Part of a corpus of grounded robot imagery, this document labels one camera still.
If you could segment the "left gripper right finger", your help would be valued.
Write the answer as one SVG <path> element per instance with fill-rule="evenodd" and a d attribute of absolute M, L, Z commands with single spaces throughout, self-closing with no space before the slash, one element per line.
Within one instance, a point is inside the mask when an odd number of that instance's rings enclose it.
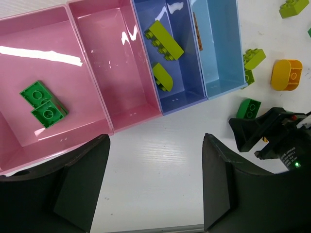
<path fill-rule="evenodd" d="M 311 168 L 271 173 L 214 135 L 202 147 L 204 229 L 210 233 L 308 233 Z"/>

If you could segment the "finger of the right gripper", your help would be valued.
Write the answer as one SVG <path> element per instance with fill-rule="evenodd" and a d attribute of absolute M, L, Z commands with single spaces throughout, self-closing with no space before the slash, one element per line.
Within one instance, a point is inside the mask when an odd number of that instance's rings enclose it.
<path fill-rule="evenodd" d="M 271 139 L 281 131 L 283 110 L 269 110 L 253 119 L 231 118 L 229 125 L 233 131 L 238 151 L 249 152 L 262 137 Z"/>

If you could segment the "yellow rounded lego brick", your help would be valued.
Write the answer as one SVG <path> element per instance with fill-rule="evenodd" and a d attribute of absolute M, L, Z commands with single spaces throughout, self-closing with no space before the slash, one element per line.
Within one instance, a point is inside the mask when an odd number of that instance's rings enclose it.
<path fill-rule="evenodd" d="M 298 88 L 303 65 L 299 60 L 277 60 L 273 66 L 271 86 L 275 91 L 293 91 Z"/>

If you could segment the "brown lego brick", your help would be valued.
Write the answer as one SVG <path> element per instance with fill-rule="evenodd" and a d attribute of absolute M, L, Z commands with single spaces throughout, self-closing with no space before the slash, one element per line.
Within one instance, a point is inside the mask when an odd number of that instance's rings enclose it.
<path fill-rule="evenodd" d="M 195 24 L 195 29 L 196 29 L 196 35 L 197 35 L 197 40 L 198 40 L 198 46 L 199 46 L 199 51 L 203 50 L 203 45 L 202 45 L 202 41 L 200 38 L 200 32 L 199 32 L 199 28 L 198 28 L 198 23 L 196 20 L 196 15 L 195 12 L 193 12 L 193 18 L 194 18 L 194 24 Z"/>

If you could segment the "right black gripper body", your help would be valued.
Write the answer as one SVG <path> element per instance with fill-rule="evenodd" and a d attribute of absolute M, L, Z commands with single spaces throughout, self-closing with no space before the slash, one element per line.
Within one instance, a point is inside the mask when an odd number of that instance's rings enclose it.
<path fill-rule="evenodd" d="M 273 107 L 254 119 L 259 135 L 268 144 L 254 155 L 261 160 L 279 159 L 288 170 L 311 164 L 311 114 Z"/>

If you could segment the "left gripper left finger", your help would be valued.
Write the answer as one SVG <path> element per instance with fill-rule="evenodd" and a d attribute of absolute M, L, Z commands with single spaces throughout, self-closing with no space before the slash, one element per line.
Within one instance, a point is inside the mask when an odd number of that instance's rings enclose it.
<path fill-rule="evenodd" d="M 110 138 L 102 134 L 43 164 L 1 176 L 1 232 L 90 232 L 109 150 Z"/>

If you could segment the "lime lego brick curved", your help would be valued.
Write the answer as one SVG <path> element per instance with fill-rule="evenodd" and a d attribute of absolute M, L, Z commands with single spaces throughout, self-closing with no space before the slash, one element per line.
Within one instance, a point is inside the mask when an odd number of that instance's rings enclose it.
<path fill-rule="evenodd" d="M 155 78 L 155 83 L 157 84 L 159 89 L 165 92 L 171 92 L 173 88 L 173 79 L 160 63 L 156 63 L 153 65 L 153 74 Z"/>

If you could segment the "dark green lego plate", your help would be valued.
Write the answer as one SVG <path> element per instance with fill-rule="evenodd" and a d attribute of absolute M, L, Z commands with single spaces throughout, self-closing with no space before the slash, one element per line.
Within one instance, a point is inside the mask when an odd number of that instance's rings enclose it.
<path fill-rule="evenodd" d="M 21 91 L 20 95 L 34 108 L 32 115 L 45 129 L 63 120 L 69 113 L 42 81 L 34 82 Z"/>

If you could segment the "long lime lego brick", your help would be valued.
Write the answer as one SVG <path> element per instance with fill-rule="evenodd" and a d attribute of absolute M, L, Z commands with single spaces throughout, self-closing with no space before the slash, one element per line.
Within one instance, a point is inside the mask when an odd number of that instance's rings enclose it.
<path fill-rule="evenodd" d="M 157 47 L 158 52 L 162 54 L 167 61 L 176 61 L 184 54 L 184 50 L 159 20 L 156 20 L 150 28 L 144 32 L 144 36 L 151 40 L 151 44 Z"/>

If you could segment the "green lego brick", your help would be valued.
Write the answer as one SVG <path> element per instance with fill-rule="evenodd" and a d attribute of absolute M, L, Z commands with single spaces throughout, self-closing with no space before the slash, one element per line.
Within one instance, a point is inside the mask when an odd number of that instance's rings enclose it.
<path fill-rule="evenodd" d="M 241 102 L 236 117 L 241 119 L 254 119 L 257 116 L 260 105 L 260 101 L 245 99 Z"/>

